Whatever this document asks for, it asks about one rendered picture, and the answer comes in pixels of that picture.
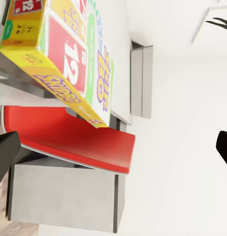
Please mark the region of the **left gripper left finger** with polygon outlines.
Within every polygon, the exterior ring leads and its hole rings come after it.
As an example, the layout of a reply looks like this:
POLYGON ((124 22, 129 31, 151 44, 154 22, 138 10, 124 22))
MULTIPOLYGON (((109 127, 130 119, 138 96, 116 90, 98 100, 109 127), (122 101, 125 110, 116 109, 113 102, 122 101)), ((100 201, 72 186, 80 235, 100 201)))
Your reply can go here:
POLYGON ((0 135, 0 183, 21 150, 17 131, 0 135))

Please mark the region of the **board game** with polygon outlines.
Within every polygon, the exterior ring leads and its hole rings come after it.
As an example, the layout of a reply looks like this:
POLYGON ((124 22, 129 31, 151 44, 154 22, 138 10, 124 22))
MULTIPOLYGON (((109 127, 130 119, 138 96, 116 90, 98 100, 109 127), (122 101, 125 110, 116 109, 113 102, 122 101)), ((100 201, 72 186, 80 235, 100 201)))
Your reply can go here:
POLYGON ((0 52, 94 127, 109 127, 114 62, 95 0, 10 0, 0 52))

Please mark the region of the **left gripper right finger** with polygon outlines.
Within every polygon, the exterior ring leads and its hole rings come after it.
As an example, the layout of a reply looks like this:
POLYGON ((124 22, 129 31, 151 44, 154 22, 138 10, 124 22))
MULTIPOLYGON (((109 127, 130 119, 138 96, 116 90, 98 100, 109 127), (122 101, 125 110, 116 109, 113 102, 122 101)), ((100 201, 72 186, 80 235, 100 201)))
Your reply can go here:
POLYGON ((227 164, 227 132, 226 131, 220 131, 217 142, 216 142, 216 149, 224 159, 224 161, 227 164))

